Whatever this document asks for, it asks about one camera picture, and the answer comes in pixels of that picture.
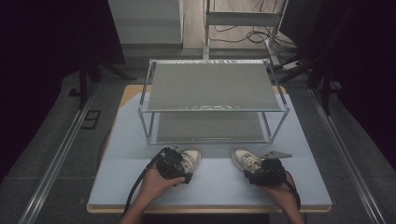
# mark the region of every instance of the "shoe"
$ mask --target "shoe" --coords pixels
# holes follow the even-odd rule
[[[201,152],[193,148],[180,150],[180,152],[183,157],[181,166],[184,168],[184,174],[193,173],[201,161]]]
[[[262,160],[245,148],[238,148],[232,153],[233,163],[241,169],[255,173],[262,168]]]

